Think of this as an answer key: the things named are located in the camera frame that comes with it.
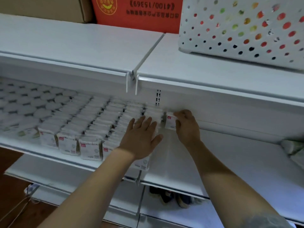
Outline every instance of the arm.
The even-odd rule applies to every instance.
[[[174,113],[178,138],[198,169],[203,185],[225,228],[241,227],[255,215],[275,209],[245,181],[220,162],[200,140],[199,126],[191,111]]]
[[[79,186],[39,228],[100,227],[112,196],[133,161],[147,157],[161,142],[152,140],[156,122],[132,119],[120,146],[113,150],[97,170]]]

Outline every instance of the smiley face logo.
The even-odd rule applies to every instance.
[[[117,0],[96,0],[99,9],[107,14],[112,15],[117,9]]]

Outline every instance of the white plastic basket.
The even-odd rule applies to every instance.
[[[304,69],[304,0],[184,0],[180,24],[185,52]]]

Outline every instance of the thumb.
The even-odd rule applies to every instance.
[[[154,150],[157,147],[157,145],[162,141],[163,137],[164,136],[162,134],[159,134],[151,141],[152,150]]]
[[[181,129],[181,123],[179,120],[176,120],[175,121],[175,125],[176,125],[176,133],[178,134],[179,133],[179,130]]]

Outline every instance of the brown floor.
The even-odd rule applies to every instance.
[[[22,153],[0,148],[0,219],[24,198],[23,190],[29,185],[29,182],[3,175],[4,171],[21,156]],[[7,228],[24,205],[25,202],[0,222],[0,228]],[[55,208],[55,206],[46,203],[34,204],[30,202],[11,228],[35,228]],[[107,222],[102,224],[102,228],[117,227]]]

